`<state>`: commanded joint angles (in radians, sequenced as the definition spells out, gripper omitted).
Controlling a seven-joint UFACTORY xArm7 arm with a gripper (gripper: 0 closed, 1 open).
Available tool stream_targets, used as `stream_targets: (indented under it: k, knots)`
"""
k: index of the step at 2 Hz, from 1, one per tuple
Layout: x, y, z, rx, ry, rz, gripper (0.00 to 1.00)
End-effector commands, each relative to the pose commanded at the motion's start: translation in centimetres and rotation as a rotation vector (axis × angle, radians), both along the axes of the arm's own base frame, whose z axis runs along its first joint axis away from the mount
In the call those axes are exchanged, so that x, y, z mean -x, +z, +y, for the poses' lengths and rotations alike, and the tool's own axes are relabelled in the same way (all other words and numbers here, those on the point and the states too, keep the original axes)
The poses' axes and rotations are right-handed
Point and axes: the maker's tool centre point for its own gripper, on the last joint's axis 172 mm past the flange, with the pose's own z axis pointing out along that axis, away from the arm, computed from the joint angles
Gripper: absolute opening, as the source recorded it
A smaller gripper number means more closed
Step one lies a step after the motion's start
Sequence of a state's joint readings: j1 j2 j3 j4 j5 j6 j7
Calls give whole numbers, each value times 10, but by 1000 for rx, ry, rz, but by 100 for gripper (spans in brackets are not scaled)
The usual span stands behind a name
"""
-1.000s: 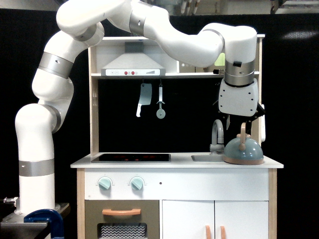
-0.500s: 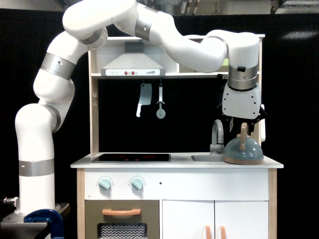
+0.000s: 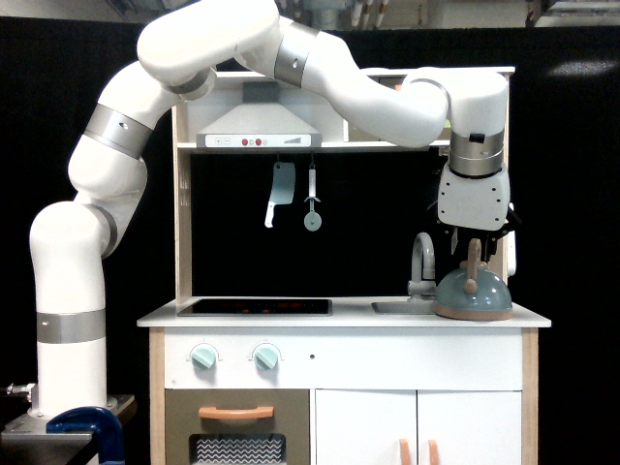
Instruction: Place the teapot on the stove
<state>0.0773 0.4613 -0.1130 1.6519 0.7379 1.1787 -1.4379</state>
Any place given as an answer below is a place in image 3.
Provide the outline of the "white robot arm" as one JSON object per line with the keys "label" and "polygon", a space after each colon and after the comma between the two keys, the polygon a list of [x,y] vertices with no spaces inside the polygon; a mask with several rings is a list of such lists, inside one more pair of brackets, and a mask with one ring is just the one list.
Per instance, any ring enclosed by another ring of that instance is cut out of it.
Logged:
{"label": "white robot arm", "polygon": [[398,85],[360,69],[348,46],[282,16],[272,1],[200,1],[148,24],[138,58],[102,91],[68,167],[76,189],[34,219],[38,383],[35,415],[108,404],[103,261],[118,246],[147,179],[160,118],[198,105],[196,145],[290,152],[343,143],[350,129],[418,149],[449,129],[440,223],[502,233],[508,81],[484,68],[418,68]]}

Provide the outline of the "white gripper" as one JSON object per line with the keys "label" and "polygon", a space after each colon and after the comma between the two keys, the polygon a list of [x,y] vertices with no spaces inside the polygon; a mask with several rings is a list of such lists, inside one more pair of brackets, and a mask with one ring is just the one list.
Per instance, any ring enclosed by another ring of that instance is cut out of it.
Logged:
{"label": "white gripper", "polygon": [[521,218],[509,208],[511,196],[508,167],[488,177],[466,178],[450,170],[448,164],[440,177],[438,219],[440,238],[454,256],[463,247],[468,229],[484,232],[481,255],[492,257],[497,253],[499,240],[522,226]]}

